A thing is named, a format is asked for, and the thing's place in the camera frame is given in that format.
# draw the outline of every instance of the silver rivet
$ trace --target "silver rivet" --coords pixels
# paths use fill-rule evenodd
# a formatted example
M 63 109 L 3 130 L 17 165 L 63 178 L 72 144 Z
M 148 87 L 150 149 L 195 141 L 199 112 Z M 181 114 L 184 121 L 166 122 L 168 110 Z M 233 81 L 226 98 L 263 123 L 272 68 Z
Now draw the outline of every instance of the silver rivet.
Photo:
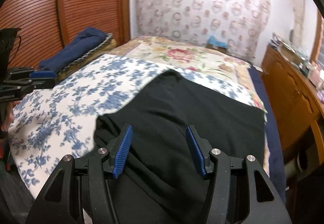
M 65 155 L 65 156 L 63 157 L 63 160 L 64 160 L 65 162 L 70 161 L 71 159 L 72 159 L 72 155 L 70 155 L 70 154 L 67 154 L 67 155 Z
M 250 161 L 250 162 L 254 162 L 255 161 L 255 157 L 253 155 L 248 155 L 247 156 L 247 159 Z
M 98 149 L 98 153 L 99 154 L 105 154 L 107 152 L 107 149 L 106 148 L 100 148 Z
M 221 153 L 221 150 L 214 148 L 212 149 L 212 153 L 215 155 L 219 155 Z

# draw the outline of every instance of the navy blue blanket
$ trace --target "navy blue blanket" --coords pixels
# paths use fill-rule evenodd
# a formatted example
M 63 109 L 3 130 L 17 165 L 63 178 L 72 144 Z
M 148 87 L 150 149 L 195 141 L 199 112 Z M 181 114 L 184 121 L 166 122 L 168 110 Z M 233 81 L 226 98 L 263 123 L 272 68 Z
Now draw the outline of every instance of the navy blue blanket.
M 56 74 L 74 60 L 101 44 L 107 34 L 93 27 L 87 27 L 80 32 L 71 43 L 49 59 L 39 63 L 39 70 L 53 71 Z
M 254 84 L 255 91 L 259 95 L 262 100 L 265 109 L 267 110 L 267 124 L 265 127 L 268 147 L 270 151 L 269 158 L 269 171 L 270 171 L 270 179 L 274 186 L 276 187 L 279 195 L 283 202 L 286 201 L 286 175 L 284 169 L 284 160 L 282 157 L 282 150 L 280 144 L 280 138 L 277 128 L 276 119 L 274 117 L 269 98 L 267 92 L 265 90 L 262 79 L 255 69 L 255 67 L 251 67 L 249 69 L 249 73 Z

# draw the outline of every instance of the wooden dresser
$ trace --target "wooden dresser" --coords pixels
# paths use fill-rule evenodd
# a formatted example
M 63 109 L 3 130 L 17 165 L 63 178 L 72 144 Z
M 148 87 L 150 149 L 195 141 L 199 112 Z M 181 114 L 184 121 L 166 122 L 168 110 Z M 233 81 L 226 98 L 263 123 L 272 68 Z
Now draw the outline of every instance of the wooden dresser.
M 273 48 L 267 48 L 263 83 L 275 115 L 285 160 L 302 148 L 316 146 L 318 163 L 324 163 L 324 108 L 310 81 Z

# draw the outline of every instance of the white and blue floral fabric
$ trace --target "white and blue floral fabric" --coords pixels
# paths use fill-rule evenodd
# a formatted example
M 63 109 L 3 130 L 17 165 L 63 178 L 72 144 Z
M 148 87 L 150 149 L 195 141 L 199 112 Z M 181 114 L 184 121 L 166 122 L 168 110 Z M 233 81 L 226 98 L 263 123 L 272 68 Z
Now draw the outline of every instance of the white and blue floral fabric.
M 102 55 L 53 89 L 26 95 L 15 107 L 10 149 L 31 194 L 38 195 L 64 155 L 77 158 L 93 149 L 97 116 L 120 110 L 168 69 L 253 106 L 249 91 L 236 83 L 142 59 Z

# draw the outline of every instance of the person's hand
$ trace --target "person's hand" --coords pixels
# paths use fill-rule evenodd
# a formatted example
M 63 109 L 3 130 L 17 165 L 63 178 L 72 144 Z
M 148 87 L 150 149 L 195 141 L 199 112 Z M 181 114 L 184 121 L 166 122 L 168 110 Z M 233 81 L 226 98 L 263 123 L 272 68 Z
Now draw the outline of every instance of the person's hand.
M 9 129 L 9 126 L 11 123 L 14 122 L 15 117 L 14 117 L 14 111 L 13 108 L 18 105 L 20 103 L 20 101 L 13 101 L 13 102 L 9 102 L 7 104 L 7 114 L 5 116 L 5 121 L 3 124 L 1 124 L 1 130 L 3 132 L 7 132 Z

